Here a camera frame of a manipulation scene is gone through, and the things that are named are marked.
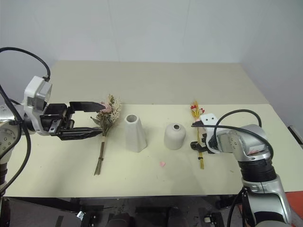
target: white ceramic vase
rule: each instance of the white ceramic vase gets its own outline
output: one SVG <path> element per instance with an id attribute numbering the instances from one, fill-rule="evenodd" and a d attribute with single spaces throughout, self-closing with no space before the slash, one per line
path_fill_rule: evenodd
<path id="1" fill-rule="evenodd" d="M 164 144 L 168 149 L 177 150 L 182 147 L 186 132 L 179 123 L 173 123 L 166 127 Z"/>
<path id="2" fill-rule="evenodd" d="M 135 114 L 130 114 L 125 117 L 124 121 L 126 149 L 140 152 L 147 146 L 146 136 L 140 118 Z"/>

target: tall white vase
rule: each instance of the tall white vase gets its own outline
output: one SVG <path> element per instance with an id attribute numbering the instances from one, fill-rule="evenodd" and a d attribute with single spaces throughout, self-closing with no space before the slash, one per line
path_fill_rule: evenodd
<path id="1" fill-rule="evenodd" d="M 130 114 L 125 117 L 124 121 L 126 149 L 140 152 L 147 146 L 140 118 L 135 114 Z"/>

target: small pink object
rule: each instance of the small pink object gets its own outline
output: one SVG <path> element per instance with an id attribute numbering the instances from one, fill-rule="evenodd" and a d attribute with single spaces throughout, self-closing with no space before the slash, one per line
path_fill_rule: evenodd
<path id="1" fill-rule="evenodd" d="M 161 167 L 164 167 L 165 165 L 166 165 L 165 162 L 160 162 L 160 166 L 161 166 Z"/>
<path id="2" fill-rule="evenodd" d="M 105 109 L 101 110 L 104 114 L 110 114 L 112 112 L 112 107 L 109 104 L 101 102 L 101 104 L 105 107 Z"/>

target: vase opening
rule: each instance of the vase opening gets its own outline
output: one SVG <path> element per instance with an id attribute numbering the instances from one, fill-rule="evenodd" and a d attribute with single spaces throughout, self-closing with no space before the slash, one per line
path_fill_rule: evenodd
<path id="1" fill-rule="evenodd" d="M 136 115 L 128 115 L 126 120 L 128 122 L 135 122 L 137 120 L 137 116 Z"/>

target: beige tabletop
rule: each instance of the beige tabletop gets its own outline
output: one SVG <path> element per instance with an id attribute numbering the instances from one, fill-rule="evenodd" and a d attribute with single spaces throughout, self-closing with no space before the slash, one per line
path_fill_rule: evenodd
<path id="1" fill-rule="evenodd" d="M 267 104 L 236 63 L 58 61 L 51 102 L 96 101 L 109 93 L 125 104 Z"/>
<path id="2" fill-rule="evenodd" d="M 257 112 L 268 141 L 274 148 L 273 165 L 284 189 L 303 190 L 300 179 L 303 152 L 272 107 L 263 105 L 203 105 L 205 113 L 217 117 L 235 110 Z M 148 146 L 140 153 L 125 149 L 123 118 L 138 115 L 147 135 Z M 74 115 L 76 126 L 95 126 L 90 116 Z M 165 127 L 178 122 L 186 128 L 179 150 L 163 144 Z M 124 105 L 120 123 L 106 142 L 101 175 L 94 176 L 101 137 L 60 141 L 57 137 L 32 135 L 32 154 L 19 178 L 7 189 L 6 196 L 22 197 L 123 197 L 159 195 L 236 194 L 241 188 L 241 173 L 233 154 L 205 154 L 205 169 L 200 169 L 198 154 L 191 150 L 196 130 L 191 128 L 189 105 Z M 226 118 L 225 125 L 257 123 L 254 116 L 239 113 Z M 7 179 L 21 164 L 26 141 L 15 147 L 8 163 Z"/>

